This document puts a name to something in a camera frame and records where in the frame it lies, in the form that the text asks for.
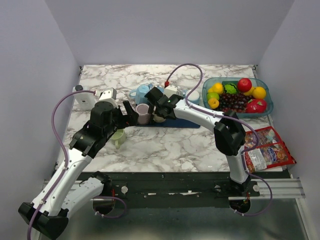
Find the green toy lime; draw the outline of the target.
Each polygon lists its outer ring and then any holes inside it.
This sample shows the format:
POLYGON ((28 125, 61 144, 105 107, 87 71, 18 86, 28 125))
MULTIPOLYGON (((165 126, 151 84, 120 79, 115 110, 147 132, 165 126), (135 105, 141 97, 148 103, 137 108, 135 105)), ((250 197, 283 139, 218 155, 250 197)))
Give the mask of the green toy lime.
POLYGON ((206 95, 206 99, 207 101, 209 101, 210 99, 216 99, 216 100, 220 100, 220 95, 216 92, 209 92, 206 95))

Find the orange toy orange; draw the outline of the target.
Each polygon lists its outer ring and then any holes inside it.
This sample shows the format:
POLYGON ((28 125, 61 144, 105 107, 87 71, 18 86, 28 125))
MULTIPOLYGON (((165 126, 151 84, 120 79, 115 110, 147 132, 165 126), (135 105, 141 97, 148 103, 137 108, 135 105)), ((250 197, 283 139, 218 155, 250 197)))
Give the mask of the orange toy orange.
POLYGON ((266 90, 261 86, 254 87, 252 90, 252 96, 255 99, 263 100, 266 97, 266 95, 267 95, 266 90))

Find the lilac mug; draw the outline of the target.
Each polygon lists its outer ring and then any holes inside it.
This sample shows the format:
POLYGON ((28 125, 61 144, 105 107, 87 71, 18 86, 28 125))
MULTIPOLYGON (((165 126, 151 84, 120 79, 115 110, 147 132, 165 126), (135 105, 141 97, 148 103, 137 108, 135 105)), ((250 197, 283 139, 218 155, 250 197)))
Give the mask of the lilac mug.
POLYGON ((135 107, 135 112, 138 113, 138 125, 147 125, 151 119, 151 114, 149 113, 150 106, 146 103, 138 104, 135 107))

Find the green toy watermelon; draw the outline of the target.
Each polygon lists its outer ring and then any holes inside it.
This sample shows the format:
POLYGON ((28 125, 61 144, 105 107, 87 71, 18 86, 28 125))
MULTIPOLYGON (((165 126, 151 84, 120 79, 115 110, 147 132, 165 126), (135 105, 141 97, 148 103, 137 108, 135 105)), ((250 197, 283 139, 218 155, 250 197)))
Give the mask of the green toy watermelon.
POLYGON ((223 92, 234 95, 238 93, 238 88, 234 83, 227 83, 223 86, 223 92))

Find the grey-blue round mug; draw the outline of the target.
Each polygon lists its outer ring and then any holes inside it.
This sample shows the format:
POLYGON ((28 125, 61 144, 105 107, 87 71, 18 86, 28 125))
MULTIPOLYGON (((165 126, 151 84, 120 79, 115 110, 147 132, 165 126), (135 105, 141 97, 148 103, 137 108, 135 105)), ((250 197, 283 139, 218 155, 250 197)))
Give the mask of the grey-blue round mug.
POLYGON ((180 96, 182 96, 182 97, 185 96, 185 93, 184 93, 183 91, 181 91, 181 90, 178 90, 178 94, 179 94, 180 96))

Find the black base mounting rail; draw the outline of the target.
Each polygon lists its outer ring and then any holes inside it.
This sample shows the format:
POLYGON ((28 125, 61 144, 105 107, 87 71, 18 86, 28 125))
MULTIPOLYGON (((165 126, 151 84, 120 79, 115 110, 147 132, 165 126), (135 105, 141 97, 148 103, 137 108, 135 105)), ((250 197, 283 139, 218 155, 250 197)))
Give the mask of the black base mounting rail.
POLYGON ((90 177, 106 184, 100 196, 114 195, 130 209, 228 208, 246 198, 275 199, 278 184, 287 171, 262 172, 243 186, 231 181, 228 172, 87 172, 76 181, 82 186, 90 177))

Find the light blue faceted mug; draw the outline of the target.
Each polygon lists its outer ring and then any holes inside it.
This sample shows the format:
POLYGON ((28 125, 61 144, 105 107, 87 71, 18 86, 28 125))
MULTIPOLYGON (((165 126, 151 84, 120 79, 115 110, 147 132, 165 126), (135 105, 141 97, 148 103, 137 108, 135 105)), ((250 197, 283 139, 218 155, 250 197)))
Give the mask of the light blue faceted mug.
POLYGON ((129 98, 134 100, 136 105, 148 104, 149 101, 145 98, 145 95, 149 91, 150 91, 150 87, 146 84, 142 84, 138 88, 130 91, 129 98))

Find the yellow toy banana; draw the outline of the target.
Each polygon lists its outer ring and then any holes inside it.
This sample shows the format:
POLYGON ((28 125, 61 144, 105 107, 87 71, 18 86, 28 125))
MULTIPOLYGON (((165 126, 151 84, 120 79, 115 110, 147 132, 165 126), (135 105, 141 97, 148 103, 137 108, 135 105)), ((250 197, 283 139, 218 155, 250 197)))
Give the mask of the yellow toy banana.
POLYGON ((243 94, 244 94, 245 96, 251 96, 251 95, 253 94, 254 89, 255 89, 255 87, 251 87, 251 89, 250 89, 249 91, 244 92, 243 94))

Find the dark blue tray mat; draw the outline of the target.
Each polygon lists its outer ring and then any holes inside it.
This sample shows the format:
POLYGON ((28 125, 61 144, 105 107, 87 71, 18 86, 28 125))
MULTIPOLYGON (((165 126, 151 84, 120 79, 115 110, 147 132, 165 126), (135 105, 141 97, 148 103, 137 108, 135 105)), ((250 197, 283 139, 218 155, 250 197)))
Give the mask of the dark blue tray mat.
POLYGON ((163 122, 155 122, 153 119, 145 125, 137 125, 137 127, 155 127, 155 128, 184 128, 184 129, 199 129, 200 125, 191 121, 177 118, 177 119, 166 119, 163 122))

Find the yellow toy lemon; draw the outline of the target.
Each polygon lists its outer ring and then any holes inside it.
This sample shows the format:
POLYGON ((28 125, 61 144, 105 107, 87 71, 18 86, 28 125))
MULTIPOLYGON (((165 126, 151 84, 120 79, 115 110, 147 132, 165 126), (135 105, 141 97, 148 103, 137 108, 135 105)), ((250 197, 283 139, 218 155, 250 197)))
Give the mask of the yellow toy lemon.
POLYGON ((224 92, 224 87, 222 83, 217 82, 212 87, 210 87, 207 91, 208 93, 217 93, 218 95, 221 95, 224 92))

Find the red toy apple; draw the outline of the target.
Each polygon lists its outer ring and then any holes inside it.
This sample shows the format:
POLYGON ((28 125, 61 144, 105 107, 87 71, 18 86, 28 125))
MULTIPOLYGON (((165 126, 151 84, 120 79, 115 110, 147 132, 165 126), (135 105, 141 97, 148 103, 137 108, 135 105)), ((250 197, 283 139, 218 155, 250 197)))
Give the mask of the red toy apple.
POLYGON ((237 89, 241 93, 246 93, 252 88, 252 82, 249 78, 241 78, 237 82, 237 89))

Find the cream textured mug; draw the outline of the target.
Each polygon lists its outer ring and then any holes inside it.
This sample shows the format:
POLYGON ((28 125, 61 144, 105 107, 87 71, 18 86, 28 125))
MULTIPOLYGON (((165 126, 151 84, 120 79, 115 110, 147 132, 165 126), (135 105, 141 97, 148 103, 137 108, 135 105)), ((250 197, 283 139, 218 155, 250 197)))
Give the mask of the cream textured mug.
POLYGON ((163 123, 165 121, 165 119, 163 117, 160 117, 156 114, 153 115, 153 119, 152 119, 155 123, 163 123))

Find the yellow toy pepper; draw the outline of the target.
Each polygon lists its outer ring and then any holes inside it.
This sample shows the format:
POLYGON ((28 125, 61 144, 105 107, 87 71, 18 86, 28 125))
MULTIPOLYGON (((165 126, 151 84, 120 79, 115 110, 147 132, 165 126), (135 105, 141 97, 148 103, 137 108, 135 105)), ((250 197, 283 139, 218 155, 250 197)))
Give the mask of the yellow toy pepper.
POLYGON ((208 105, 210 106, 211 109, 217 109, 220 105, 220 102, 218 99, 216 98, 210 98, 208 101, 207 101, 208 105))

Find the light green mug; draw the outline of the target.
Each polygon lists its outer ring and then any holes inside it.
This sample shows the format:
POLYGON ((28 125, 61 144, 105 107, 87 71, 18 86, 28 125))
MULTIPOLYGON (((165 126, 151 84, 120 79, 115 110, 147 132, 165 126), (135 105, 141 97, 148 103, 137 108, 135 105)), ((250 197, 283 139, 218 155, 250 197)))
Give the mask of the light green mug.
POLYGON ((118 129, 109 139, 117 150, 120 149, 121 145, 126 141, 126 132, 124 129, 118 129))

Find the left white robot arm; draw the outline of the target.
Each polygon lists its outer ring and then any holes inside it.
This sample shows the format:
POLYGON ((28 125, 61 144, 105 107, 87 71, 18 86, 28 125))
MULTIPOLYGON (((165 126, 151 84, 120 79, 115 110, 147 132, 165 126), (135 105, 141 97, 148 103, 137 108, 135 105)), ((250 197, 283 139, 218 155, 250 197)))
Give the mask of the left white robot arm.
POLYGON ((35 229, 55 240, 84 204, 97 196, 104 198, 110 194, 110 179, 102 173, 90 177, 77 190, 70 190, 83 169, 117 130, 137 125, 138 114, 129 101, 125 100, 123 105, 126 114, 107 101, 94 105, 89 121, 74 134, 69 149, 64 150, 64 163, 32 202, 24 202, 19 207, 18 212, 29 230, 35 229))

